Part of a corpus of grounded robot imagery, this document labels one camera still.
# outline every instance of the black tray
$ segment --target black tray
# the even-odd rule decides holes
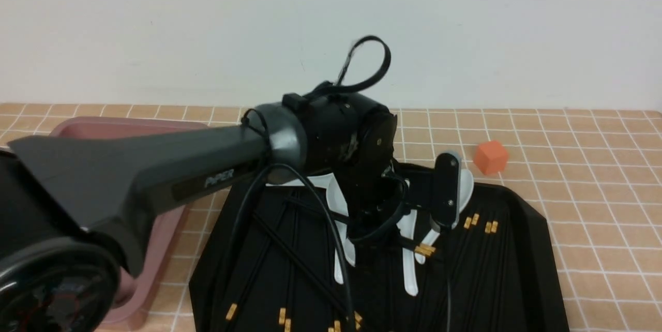
[[[411,202],[426,206],[431,170],[403,164],[400,174],[411,181]],[[198,332],[206,332],[209,291],[246,188],[230,191],[189,283]],[[224,295],[224,310],[237,304],[224,331],[281,330],[281,308],[291,330],[327,331],[343,316],[343,288],[333,279],[333,241],[312,196],[303,188],[267,188],[255,212]],[[477,224],[464,228],[474,214]],[[493,221],[499,222],[496,232],[485,233]],[[419,211],[414,241],[429,230],[429,215]],[[416,297],[404,291],[401,248],[384,250],[371,268],[348,266],[360,330],[445,330],[445,268],[452,282],[451,330],[569,330],[546,220],[511,190],[476,184],[458,227],[443,243],[444,250],[442,240],[435,243],[438,250],[424,265],[416,263]]]

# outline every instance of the white wall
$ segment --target white wall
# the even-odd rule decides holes
[[[0,101],[255,104],[384,38],[392,106],[662,110],[662,0],[0,0]],[[371,74],[361,49],[348,83]]]

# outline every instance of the orange cube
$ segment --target orange cube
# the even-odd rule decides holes
[[[473,164],[486,176],[503,171],[507,163],[508,151],[499,141],[479,144],[473,157]]]

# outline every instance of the pink tray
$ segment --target pink tray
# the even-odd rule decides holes
[[[54,137],[80,139],[111,139],[166,132],[203,129],[201,123],[166,122],[166,120],[137,120],[132,118],[76,117],[63,122],[51,132]],[[101,329],[135,330],[142,327],[152,306],[158,282],[170,257],[173,237],[184,221],[185,207],[179,207],[156,217],[149,238],[145,266],[134,279],[122,270],[120,290],[115,296],[116,308],[109,311],[99,326]]]

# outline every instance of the tiled countertop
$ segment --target tiled countertop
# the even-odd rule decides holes
[[[490,139],[510,153],[503,184],[547,217],[573,330],[662,330],[662,114],[613,110],[397,110],[400,160],[469,159]],[[237,123],[241,108],[0,104],[0,146],[74,116]],[[194,330],[186,284],[226,191],[196,202],[143,331]]]

